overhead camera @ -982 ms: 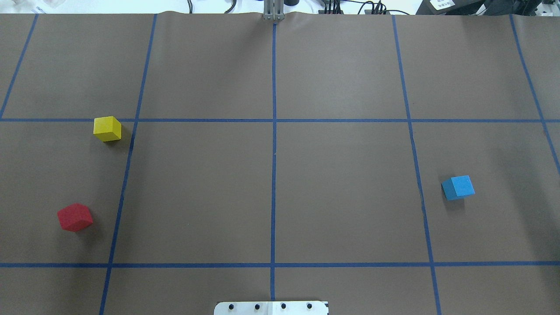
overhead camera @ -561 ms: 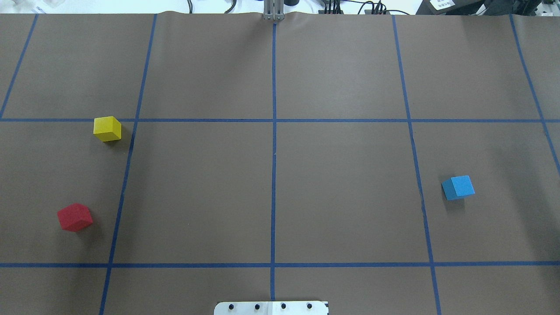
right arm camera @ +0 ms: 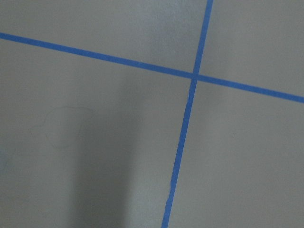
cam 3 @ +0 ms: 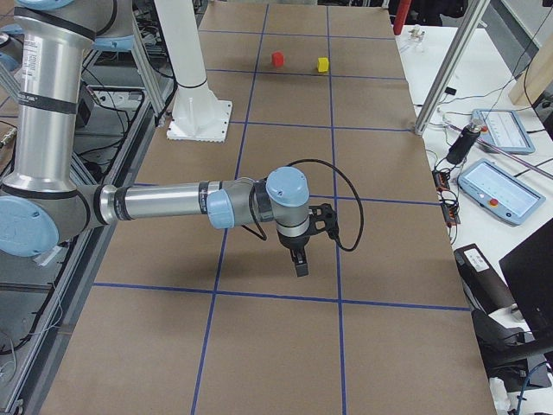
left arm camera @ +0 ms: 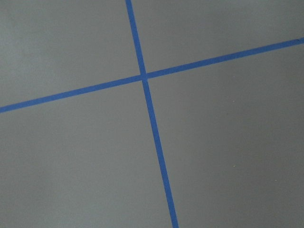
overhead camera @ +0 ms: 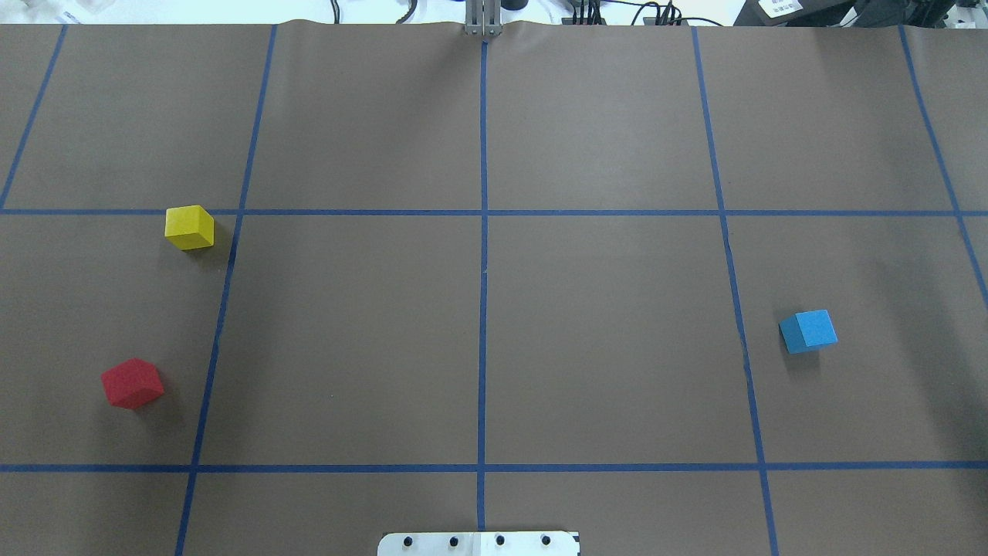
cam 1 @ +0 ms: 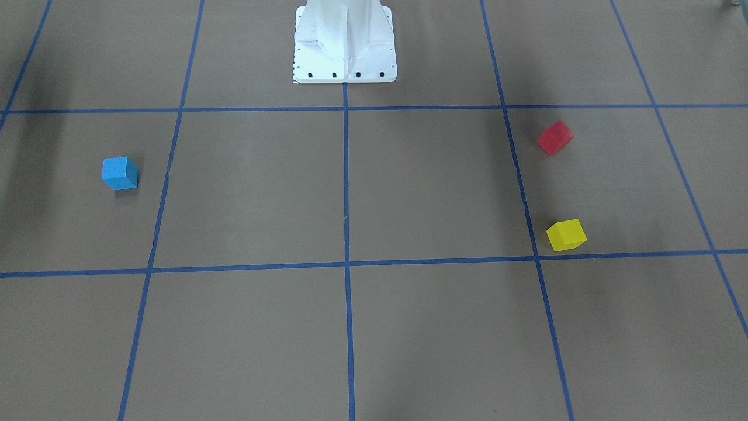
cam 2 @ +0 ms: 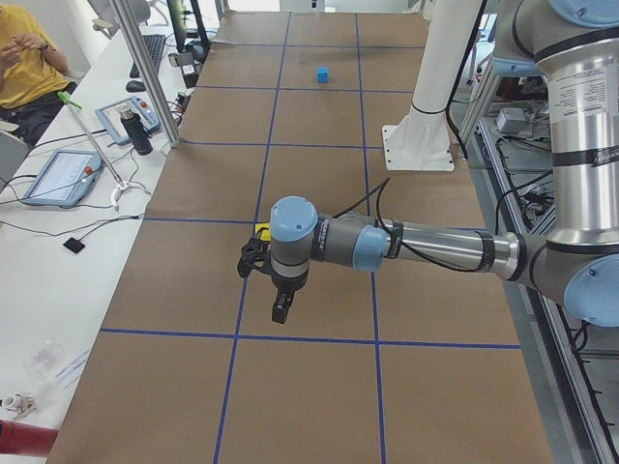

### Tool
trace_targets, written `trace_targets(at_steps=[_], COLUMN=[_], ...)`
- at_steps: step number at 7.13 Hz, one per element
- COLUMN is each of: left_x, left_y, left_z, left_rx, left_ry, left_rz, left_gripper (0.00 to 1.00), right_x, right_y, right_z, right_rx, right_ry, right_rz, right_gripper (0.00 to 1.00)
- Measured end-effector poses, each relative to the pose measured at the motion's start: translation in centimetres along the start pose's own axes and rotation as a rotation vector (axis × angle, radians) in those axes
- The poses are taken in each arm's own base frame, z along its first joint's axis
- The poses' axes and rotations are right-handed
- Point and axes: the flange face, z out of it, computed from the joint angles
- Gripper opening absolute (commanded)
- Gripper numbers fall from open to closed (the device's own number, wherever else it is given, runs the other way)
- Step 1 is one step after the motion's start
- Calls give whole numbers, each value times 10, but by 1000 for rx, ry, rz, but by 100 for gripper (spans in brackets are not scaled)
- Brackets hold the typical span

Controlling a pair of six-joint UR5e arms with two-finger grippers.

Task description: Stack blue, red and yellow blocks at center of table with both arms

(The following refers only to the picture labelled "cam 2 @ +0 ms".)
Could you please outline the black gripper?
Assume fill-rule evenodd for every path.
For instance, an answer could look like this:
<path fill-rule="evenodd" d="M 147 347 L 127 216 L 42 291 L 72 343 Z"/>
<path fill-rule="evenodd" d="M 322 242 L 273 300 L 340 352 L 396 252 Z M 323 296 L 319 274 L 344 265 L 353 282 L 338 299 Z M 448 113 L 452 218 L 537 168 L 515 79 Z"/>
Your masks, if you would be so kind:
<path fill-rule="evenodd" d="M 285 323 L 290 307 L 292 307 L 293 294 L 306 285 L 308 275 L 297 275 L 294 277 L 272 275 L 271 280 L 278 290 L 272 306 L 272 321 L 275 323 Z"/>

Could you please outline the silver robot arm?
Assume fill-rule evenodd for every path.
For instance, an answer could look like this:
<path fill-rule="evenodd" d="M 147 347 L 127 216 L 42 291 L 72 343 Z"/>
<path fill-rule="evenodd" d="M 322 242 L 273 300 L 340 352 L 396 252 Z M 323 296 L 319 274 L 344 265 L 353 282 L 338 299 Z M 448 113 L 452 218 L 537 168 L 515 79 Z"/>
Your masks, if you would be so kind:
<path fill-rule="evenodd" d="M 267 269 L 284 323 L 311 261 L 373 272 L 384 259 L 493 273 L 600 327 L 618 323 L 618 5 L 505 1 L 495 53 L 547 77 L 555 225 L 544 237 L 458 231 L 379 217 L 318 214 L 299 196 L 270 219 Z"/>

